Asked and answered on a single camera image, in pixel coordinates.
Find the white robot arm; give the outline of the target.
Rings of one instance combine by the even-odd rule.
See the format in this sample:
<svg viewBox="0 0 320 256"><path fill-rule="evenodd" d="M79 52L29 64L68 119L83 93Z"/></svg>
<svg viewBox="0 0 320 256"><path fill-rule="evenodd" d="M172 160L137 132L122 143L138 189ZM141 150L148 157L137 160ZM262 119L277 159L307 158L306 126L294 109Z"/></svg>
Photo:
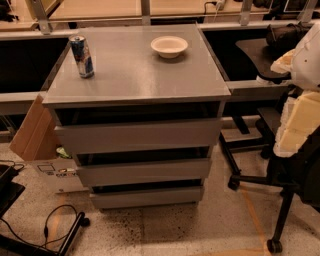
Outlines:
<svg viewBox="0 0 320 256"><path fill-rule="evenodd" d="M320 126L320 24L314 24L294 49L274 61L271 70L289 72L292 82L303 90L284 103L273 147L278 157L291 157Z"/></svg>

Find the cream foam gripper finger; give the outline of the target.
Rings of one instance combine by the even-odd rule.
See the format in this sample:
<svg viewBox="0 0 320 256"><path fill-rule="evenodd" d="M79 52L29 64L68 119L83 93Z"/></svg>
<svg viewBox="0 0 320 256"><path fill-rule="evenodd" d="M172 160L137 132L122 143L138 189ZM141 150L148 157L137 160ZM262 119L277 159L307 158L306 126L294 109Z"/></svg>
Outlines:
<svg viewBox="0 0 320 256"><path fill-rule="evenodd" d="M293 156L319 125L319 92L306 91L297 98L289 97L282 110L273 152L278 157Z"/></svg>

